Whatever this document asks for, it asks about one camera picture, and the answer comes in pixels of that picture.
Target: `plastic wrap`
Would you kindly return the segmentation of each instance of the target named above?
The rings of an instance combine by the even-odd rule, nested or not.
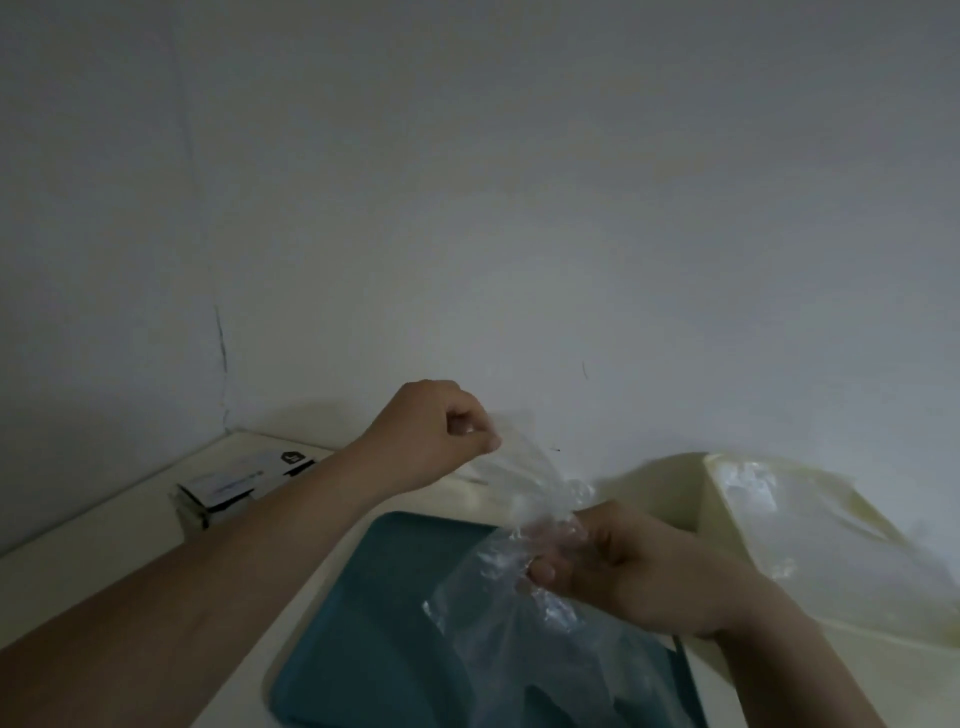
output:
[[[840,475],[787,461],[711,456],[756,567],[807,612],[960,646],[960,589]]]
[[[497,421],[503,445],[475,470],[514,500],[515,525],[477,545],[424,604],[450,640],[473,691],[472,728],[523,724],[531,691],[576,725],[692,728],[653,664],[657,638],[535,587],[526,571],[551,549],[598,558],[571,513],[593,491],[564,481],[533,443]]]

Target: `white plastic sheet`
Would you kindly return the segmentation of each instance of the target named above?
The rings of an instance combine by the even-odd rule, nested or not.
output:
[[[840,475],[708,458],[756,567],[818,619],[960,646],[960,589]]]

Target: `teal tray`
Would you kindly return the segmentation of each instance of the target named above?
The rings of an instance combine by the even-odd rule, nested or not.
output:
[[[316,728],[466,726],[467,675],[421,605],[491,531],[409,513],[374,521],[274,682],[274,716]],[[680,643],[653,649],[693,724],[706,728]],[[630,712],[623,709],[635,725],[665,726],[662,716]],[[527,692],[523,728],[572,725],[545,694]]]

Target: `cardboard box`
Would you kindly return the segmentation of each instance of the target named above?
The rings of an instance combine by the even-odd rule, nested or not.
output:
[[[178,483],[171,499],[183,535],[190,538],[233,518],[315,464],[313,458],[302,452],[270,449]]]

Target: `hand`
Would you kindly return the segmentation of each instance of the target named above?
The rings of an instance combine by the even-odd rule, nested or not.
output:
[[[377,462],[390,493],[439,480],[500,447],[490,416],[455,381],[410,382],[350,449]]]
[[[752,567],[696,536],[608,501],[577,513],[600,553],[584,566],[550,553],[529,577],[557,595],[591,604],[662,634],[714,637],[746,628],[777,588]]]

